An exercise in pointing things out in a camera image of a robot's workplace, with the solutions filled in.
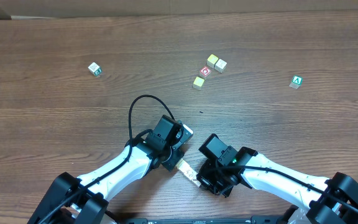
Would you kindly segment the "cream E wooden block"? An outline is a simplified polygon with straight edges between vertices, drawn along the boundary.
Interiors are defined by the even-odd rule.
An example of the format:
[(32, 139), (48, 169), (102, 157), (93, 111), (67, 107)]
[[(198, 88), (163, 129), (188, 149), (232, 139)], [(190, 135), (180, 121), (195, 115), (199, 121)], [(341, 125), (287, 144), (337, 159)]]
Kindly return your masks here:
[(176, 167), (181, 172), (186, 172), (188, 170), (188, 163), (184, 159), (180, 159)]

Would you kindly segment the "yellow crayon wooden block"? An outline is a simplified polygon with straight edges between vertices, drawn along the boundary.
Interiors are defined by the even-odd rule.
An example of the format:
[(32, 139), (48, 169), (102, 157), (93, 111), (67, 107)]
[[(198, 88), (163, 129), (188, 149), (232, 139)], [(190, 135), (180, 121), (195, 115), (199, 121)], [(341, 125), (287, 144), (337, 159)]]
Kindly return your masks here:
[(192, 181), (198, 188), (200, 188), (201, 182), (200, 182), (199, 180), (197, 180), (196, 178), (193, 178), (191, 181)]

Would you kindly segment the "yellow G wooden block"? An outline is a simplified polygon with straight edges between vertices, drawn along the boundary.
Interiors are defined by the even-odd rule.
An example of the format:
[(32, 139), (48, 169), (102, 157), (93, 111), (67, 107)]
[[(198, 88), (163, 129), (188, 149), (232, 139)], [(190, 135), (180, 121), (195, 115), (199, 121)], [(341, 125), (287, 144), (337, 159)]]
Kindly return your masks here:
[(193, 177), (193, 169), (190, 166), (184, 164), (182, 165), (181, 170), (188, 178)]

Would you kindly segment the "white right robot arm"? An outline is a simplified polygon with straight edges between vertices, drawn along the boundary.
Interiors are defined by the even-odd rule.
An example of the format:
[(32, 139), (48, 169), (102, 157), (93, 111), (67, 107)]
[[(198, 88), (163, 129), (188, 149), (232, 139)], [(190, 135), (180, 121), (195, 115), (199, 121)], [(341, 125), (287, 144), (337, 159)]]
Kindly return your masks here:
[(196, 178), (215, 195), (228, 197), (242, 184), (290, 202), (284, 223), (358, 223), (358, 182), (346, 174), (331, 179), (303, 174), (251, 148), (236, 150), (215, 134), (199, 150), (206, 161)]

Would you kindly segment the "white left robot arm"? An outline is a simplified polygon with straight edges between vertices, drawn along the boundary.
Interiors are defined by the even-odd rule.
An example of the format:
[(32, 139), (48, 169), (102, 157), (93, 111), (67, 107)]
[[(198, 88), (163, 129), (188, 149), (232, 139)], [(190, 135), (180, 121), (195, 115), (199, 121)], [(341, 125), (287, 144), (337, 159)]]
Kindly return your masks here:
[(129, 140), (102, 167), (78, 177), (67, 172), (56, 177), (29, 223), (113, 223), (106, 215), (109, 201), (159, 166), (172, 171), (184, 156), (181, 146), (192, 137), (187, 125), (163, 115), (154, 129)]

